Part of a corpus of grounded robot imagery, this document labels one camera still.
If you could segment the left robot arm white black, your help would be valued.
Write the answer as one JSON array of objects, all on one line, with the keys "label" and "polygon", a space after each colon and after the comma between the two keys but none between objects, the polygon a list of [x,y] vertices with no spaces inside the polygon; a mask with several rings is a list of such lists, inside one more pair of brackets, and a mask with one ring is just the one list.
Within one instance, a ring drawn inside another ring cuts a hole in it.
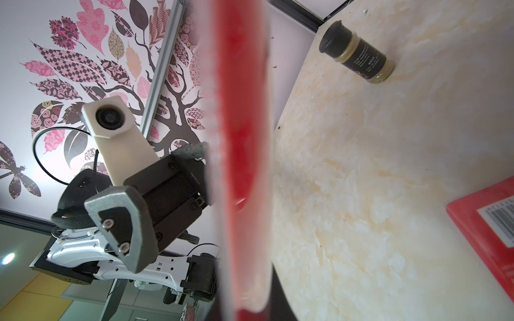
[{"label": "left robot arm white black", "polygon": [[188,228],[210,204],[206,153],[206,143],[186,144],[121,187],[94,169],[81,171],[52,216],[60,233],[31,269],[74,284],[114,279],[155,284],[166,288],[167,304],[184,296],[212,301],[218,276],[214,255],[165,255],[178,239],[199,244]]}]

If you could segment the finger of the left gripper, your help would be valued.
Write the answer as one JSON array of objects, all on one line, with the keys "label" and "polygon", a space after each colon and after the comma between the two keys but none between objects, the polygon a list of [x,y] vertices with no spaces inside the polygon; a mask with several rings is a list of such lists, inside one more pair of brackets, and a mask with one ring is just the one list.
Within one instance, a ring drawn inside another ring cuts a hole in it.
[{"label": "finger of the left gripper", "polygon": [[153,222],[142,195],[131,186],[109,187],[84,202],[88,215],[132,273],[159,255]]}]

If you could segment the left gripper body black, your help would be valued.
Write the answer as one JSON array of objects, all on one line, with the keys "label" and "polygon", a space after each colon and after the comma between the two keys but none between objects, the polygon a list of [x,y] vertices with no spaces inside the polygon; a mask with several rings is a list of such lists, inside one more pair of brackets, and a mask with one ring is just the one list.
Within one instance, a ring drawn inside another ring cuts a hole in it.
[{"label": "left gripper body black", "polygon": [[176,239],[199,243],[187,229],[211,205],[203,162],[207,147],[206,142],[186,144],[123,183],[145,200],[160,251]]}]

